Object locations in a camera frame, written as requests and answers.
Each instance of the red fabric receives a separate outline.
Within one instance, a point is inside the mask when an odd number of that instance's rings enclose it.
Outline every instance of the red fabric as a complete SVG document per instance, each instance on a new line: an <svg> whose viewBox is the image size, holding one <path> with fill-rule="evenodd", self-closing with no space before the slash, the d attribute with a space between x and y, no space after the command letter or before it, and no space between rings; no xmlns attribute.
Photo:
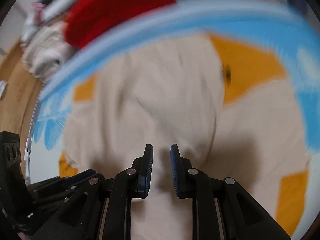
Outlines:
<svg viewBox="0 0 320 240"><path fill-rule="evenodd" d="M175 0L79 0L66 19L65 40L82 48L113 26Z"/></svg>

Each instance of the white towel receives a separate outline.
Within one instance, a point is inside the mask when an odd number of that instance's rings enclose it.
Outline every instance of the white towel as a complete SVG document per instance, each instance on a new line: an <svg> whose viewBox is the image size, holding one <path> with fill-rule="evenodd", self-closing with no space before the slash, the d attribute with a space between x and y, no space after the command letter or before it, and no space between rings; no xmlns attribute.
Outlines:
<svg viewBox="0 0 320 240"><path fill-rule="evenodd" d="M35 13L33 11L28 14L22 28L20 41L23 44L23 46L29 45L32 37L36 34L38 30L39 30L39 27L35 25Z"/></svg>
<svg viewBox="0 0 320 240"><path fill-rule="evenodd" d="M26 70L44 83L76 52L63 40L64 26L65 22L60 21L52 26L42 27L22 56Z"/></svg>

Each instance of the black metal bracket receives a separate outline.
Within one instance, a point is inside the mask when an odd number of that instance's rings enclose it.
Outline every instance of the black metal bracket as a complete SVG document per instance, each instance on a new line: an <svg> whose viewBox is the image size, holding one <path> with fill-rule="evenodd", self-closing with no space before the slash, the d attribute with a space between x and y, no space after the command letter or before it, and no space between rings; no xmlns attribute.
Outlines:
<svg viewBox="0 0 320 240"><path fill-rule="evenodd" d="M290 240L289 235L233 178L209 178L171 147L178 198L192 198L193 240Z"/></svg>
<svg viewBox="0 0 320 240"><path fill-rule="evenodd" d="M19 135L0 133L0 236L32 240L130 240L131 198L150 189L153 147L114 178L94 170L55 177L26 187L20 169ZM108 207L103 221L103 210Z"/></svg>

